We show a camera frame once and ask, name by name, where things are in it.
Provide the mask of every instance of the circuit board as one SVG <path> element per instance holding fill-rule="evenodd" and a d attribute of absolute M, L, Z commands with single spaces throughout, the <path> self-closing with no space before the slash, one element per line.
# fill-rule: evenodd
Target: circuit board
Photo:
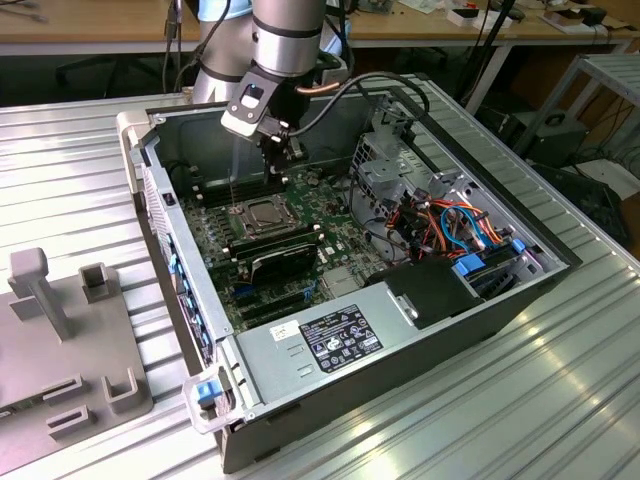
<path fill-rule="evenodd" d="M 340 188 L 318 169 L 293 173 L 284 192 L 224 207 L 204 208 L 184 200 L 187 223 L 230 322 L 244 331 L 323 303 L 364 286 L 387 268 L 345 206 Z M 269 238 L 300 225 L 314 225 L 317 255 L 312 268 L 286 280 L 253 285 L 243 262 L 229 259 L 229 244 Z"/>

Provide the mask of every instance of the white label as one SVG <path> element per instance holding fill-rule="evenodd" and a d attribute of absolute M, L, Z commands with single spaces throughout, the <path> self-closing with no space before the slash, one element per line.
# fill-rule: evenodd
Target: white label
<path fill-rule="evenodd" d="M 369 345 L 373 345 L 374 343 L 378 343 L 378 338 L 377 337 L 371 337 L 368 338 L 367 340 L 362 342 L 362 345 L 365 347 L 368 347 Z"/>
<path fill-rule="evenodd" d="M 297 320 L 291 320 L 290 322 L 283 323 L 282 325 L 271 327 L 269 332 L 271 332 L 273 339 L 276 342 L 279 342 L 280 340 L 299 334 L 300 330 L 298 329 L 298 325 Z"/>

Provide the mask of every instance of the robotic arm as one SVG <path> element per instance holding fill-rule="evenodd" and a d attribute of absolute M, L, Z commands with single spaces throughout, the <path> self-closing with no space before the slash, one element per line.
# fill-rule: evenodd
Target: robotic arm
<path fill-rule="evenodd" d="M 311 88 L 322 64 L 325 1 L 201 0 L 201 39 L 207 43 L 194 103 L 229 102 L 222 124 L 259 142 L 267 179 L 300 152 L 286 132 L 299 127 L 309 95 L 339 86 Z"/>

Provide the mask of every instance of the warning label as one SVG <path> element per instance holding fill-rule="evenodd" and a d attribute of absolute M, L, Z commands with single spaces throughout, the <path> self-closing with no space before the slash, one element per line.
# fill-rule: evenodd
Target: warning label
<path fill-rule="evenodd" d="M 323 372 L 331 373 L 382 348 L 357 305 L 300 325 Z"/>

